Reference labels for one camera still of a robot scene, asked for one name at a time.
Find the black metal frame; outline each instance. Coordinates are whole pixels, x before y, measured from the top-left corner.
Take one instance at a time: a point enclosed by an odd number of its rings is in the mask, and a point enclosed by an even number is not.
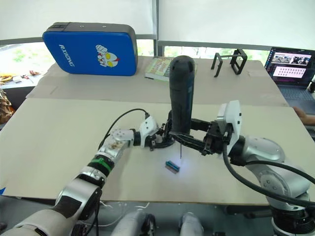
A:
[[[241,57],[241,58],[243,59],[241,65],[239,65],[239,64],[237,63],[237,61],[236,61],[236,59],[237,59],[238,57]],[[246,55],[246,53],[245,53],[242,49],[240,49],[240,48],[236,49],[236,50],[234,51],[234,54],[233,54],[233,55],[224,55],[224,56],[221,56],[219,53],[216,53],[216,54],[215,54],[215,58],[213,59],[212,66],[211,66],[211,69],[212,69],[212,70],[215,68],[215,64],[216,64],[217,58],[218,58],[218,60],[219,60],[219,64],[218,64],[217,72],[216,72],[216,74],[215,74],[214,77],[217,77],[217,76],[219,75],[219,73],[220,73],[220,70],[221,70],[221,67],[222,67],[222,64],[223,64],[222,58],[232,58],[230,64],[231,64],[231,67],[232,67],[232,69],[233,69],[233,71],[234,71],[234,73],[235,73],[236,75],[239,75],[239,74],[242,73],[242,70],[243,70],[243,68],[244,68],[244,65],[245,65],[245,63],[246,63],[246,61],[247,61],[247,55]]]

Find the blue case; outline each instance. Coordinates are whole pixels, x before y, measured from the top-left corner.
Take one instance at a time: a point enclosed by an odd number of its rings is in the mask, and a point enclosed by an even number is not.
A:
[[[60,68],[71,74],[131,76],[137,69],[136,35],[128,25],[57,22],[43,40]]]

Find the laptop screen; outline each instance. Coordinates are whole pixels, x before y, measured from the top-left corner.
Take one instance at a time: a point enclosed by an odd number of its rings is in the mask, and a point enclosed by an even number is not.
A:
[[[277,85],[306,88],[315,74],[315,51],[272,48],[265,68]]]

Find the person's hand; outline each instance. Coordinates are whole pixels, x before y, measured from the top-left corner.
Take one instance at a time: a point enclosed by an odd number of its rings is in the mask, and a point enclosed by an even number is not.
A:
[[[293,109],[304,125],[314,125],[315,124],[314,119],[309,117],[302,109],[300,109],[298,107],[293,107]]]

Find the white table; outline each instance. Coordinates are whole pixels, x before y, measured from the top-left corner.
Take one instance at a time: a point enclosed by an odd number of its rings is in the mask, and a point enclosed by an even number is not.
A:
[[[169,83],[144,77],[151,59],[139,57],[136,74],[128,77],[68,74],[54,64],[27,97],[170,103]],[[224,60],[219,76],[214,78],[217,66],[210,69],[213,60],[194,60],[195,104],[220,104],[237,99],[246,105],[288,106],[259,61],[248,60],[242,74],[235,75],[230,60]]]
[[[94,156],[98,143],[121,113],[144,108],[159,124],[170,104],[128,103],[71,99],[27,99],[0,133],[0,189],[8,196],[54,199],[59,191]],[[219,105],[194,105],[192,117],[216,118]],[[289,107],[242,105],[242,135],[269,138],[287,157],[314,175],[315,144]],[[116,127],[136,128],[142,112],[122,118]],[[202,132],[193,132],[203,138]],[[178,174],[165,161],[181,166]],[[235,169],[257,180],[244,167]],[[315,199],[315,188],[310,189]],[[150,152],[129,148],[110,174],[101,199],[105,201],[197,202],[214,204],[266,204],[264,196],[239,183],[217,155],[201,156],[179,145]]]

